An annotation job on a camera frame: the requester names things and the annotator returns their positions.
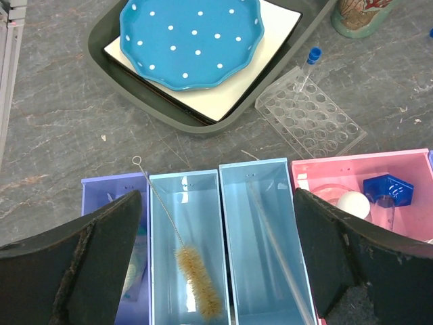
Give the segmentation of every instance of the blue cap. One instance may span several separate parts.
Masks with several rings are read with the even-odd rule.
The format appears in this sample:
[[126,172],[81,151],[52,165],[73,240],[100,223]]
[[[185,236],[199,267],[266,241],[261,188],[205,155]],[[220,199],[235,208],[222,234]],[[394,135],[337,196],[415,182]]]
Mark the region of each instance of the blue cap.
[[413,185],[390,174],[364,179],[363,185],[363,193],[372,203],[376,203],[383,196],[392,198],[393,205],[396,207],[404,207],[412,203]]
[[322,50],[318,47],[313,47],[310,50],[309,58],[306,60],[306,63],[308,64],[316,64],[317,61],[319,61],[320,57],[322,56]]

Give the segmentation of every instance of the gray marble countertop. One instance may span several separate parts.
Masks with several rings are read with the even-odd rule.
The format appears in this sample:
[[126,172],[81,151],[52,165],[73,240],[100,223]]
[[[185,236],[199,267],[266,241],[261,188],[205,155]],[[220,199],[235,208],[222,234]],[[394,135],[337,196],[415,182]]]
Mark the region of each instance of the gray marble countertop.
[[[0,246],[80,216],[81,179],[137,171],[217,168],[299,158],[251,108],[224,134],[176,132],[115,93],[83,60],[83,35],[109,0],[30,4],[0,174]],[[404,1],[367,39],[347,39],[327,17],[308,49],[324,54],[312,79],[368,136],[349,154],[433,148],[431,0]],[[347,292],[329,324],[375,324],[362,288]]]

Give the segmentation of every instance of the test tube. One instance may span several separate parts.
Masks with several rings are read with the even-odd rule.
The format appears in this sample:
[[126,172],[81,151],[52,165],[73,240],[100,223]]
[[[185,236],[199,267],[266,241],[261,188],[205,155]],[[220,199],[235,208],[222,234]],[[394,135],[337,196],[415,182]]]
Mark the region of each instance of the test tube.
[[319,61],[320,57],[322,55],[322,50],[318,47],[313,47],[310,50],[309,56],[306,59],[304,65],[301,68],[301,75],[299,76],[299,85],[297,86],[296,95],[294,101],[298,100],[299,94],[304,90],[306,80],[310,77],[310,74],[316,67],[317,61]]
[[374,213],[373,223],[389,230],[394,228],[395,201],[389,195],[379,197],[371,207],[372,214]]

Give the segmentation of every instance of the white ball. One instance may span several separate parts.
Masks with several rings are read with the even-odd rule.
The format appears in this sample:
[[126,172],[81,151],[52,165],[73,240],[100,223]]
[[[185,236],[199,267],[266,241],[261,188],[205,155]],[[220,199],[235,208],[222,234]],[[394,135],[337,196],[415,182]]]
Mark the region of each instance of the white ball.
[[365,219],[370,213],[368,198],[359,192],[344,193],[338,200],[337,207],[361,219]]

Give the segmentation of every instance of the brown bristles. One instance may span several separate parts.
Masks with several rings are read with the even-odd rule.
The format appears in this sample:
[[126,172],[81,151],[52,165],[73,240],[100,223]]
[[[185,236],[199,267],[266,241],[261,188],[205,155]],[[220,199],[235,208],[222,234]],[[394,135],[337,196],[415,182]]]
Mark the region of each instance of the brown bristles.
[[179,269],[191,284],[203,319],[209,321],[219,317],[222,313],[221,300],[199,252],[194,247],[185,246],[176,252],[176,258]]

